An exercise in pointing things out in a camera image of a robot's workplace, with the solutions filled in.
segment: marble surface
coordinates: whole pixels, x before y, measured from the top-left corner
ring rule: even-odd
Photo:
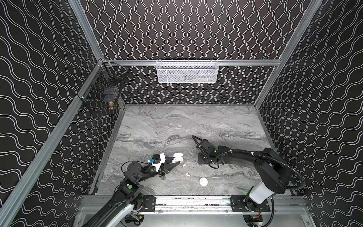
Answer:
[[[184,162],[163,181],[155,177],[140,182],[147,194],[245,195],[259,182],[258,173],[247,167],[220,165],[215,170],[198,166],[192,134],[215,147],[250,151],[270,147],[252,106],[127,106],[97,194],[113,193],[123,179],[124,162],[146,162],[158,153],[182,152]],[[199,184],[201,177],[208,179],[206,187]]]

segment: wavy line pattern wall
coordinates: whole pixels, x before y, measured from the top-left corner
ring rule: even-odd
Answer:
[[[119,67],[110,69],[118,74]],[[224,66],[214,84],[160,84],[155,67],[131,67],[121,95],[128,104],[253,105],[272,69],[273,66]]]
[[[310,0],[81,0],[106,59],[278,59]]]
[[[363,226],[363,1],[325,0],[260,109],[318,227]]]
[[[81,107],[11,226],[72,226],[117,116],[92,115]]]
[[[66,0],[0,0],[0,207],[96,63]]]

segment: aluminum frame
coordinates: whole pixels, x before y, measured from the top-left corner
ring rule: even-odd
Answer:
[[[105,60],[121,66],[156,66],[156,60]],[[280,65],[281,60],[219,60],[219,66]]]
[[[311,0],[311,2],[309,3],[307,9],[305,10],[304,14],[302,15],[302,17],[300,19],[299,24],[295,28],[293,35],[291,36],[283,53],[280,56],[280,59],[281,59],[280,65],[277,67],[274,67],[274,69],[271,72],[271,75],[267,79],[265,86],[263,87],[262,91],[260,92],[260,95],[258,96],[258,98],[255,102],[255,106],[257,109],[259,109],[261,107],[268,92],[270,91],[271,87],[275,83],[275,80],[277,79],[281,70],[286,65],[286,62],[288,61],[288,59],[290,59],[291,54],[293,53],[295,47],[299,43],[302,35],[305,33],[306,28],[309,26],[311,20],[313,19],[315,13],[319,9],[322,2],[323,2],[323,0]]]
[[[107,146],[106,146],[105,152],[103,154],[101,163],[99,164],[99,167],[98,167],[98,170],[97,170],[97,173],[96,173],[96,177],[93,179],[93,183],[92,183],[91,189],[89,191],[90,195],[93,194],[93,191],[94,191],[94,189],[96,187],[97,188],[99,187],[100,179],[103,177],[103,173],[105,171],[107,162],[109,160],[113,145],[115,144],[115,141],[116,141],[116,138],[117,138],[117,133],[118,133],[118,130],[119,130],[120,126],[121,126],[121,122],[122,122],[122,119],[123,119],[124,115],[125,115],[125,109],[123,108],[120,111],[120,113],[119,113],[119,115],[117,117],[114,129],[112,130],[112,133],[111,133],[111,137],[109,139],[109,142],[107,143]]]
[[[68,0],[68,2],[72,7],[74,15],[76,16],[83,33],[85,34],[86,40],[91,47],[93,55],[96,59],[104,60],[105,57],[101,51],[101,48],[99,47],[99,43],[96,40],[93,29],[86,17],[86,12],[82,7],[81,2],[79,0]]]
[[[97,73],[101,68],[102,62],[100,60],[79,90],[79,96],[83,96],[85,94],[87,88],[91,85],[93,79],[97,76]],[[57,125],[54,127],[49,137],[32,160],[23,176],[20,178],[14,190],[0,209],[1,227],[10,226],[81,105],[82,100],[78,98],[78,96],[74,97],[73,101],[68,106],[67,110],[62,115],[61,119],[58,121]]]
[[[81,201],[74,227],[82,226],[85,216],[96,214],[112,195],[85,195]],[[156,195],[155,212],[139,212],[143,215],[254,215],[257,212],[232,212],[230,196],[170,196]],[[303,196],[274,196],[275,215],[301,215],[308,219],[310,213]]]

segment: metal bracket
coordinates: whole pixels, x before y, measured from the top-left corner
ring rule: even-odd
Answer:
[[[154,212],[155,202],[156,202],[156,197],[152,195],[145,195],[144,198],[142,199],[142,203],[145,205],[145,207],[141,209],[140,212]]]
[[[241,196],[231,196],[231,207],[232,207],[232,212],[250,212],[249,210],[247,210],[245,208],[245,204],[243,202],[243,200],[245,199],[245,195],[241,195]],[[270,212],[270,206],[269,203],[267,202],[267,199],[265,199],[265,201],[260,204],[261,206],[261,212]]]

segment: white round object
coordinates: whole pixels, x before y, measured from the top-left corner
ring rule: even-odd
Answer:
[[[181,153],[181,152],[178,152],[178,153],[174,153],[173,155],[173,158],[179,158],[179,157],[182,157],[184,154]]]
[[[202,178],[199,179],[199,183],[200,183],[200,185],[205,187],[208,184],[208,180],[205,177],[202,177]]]

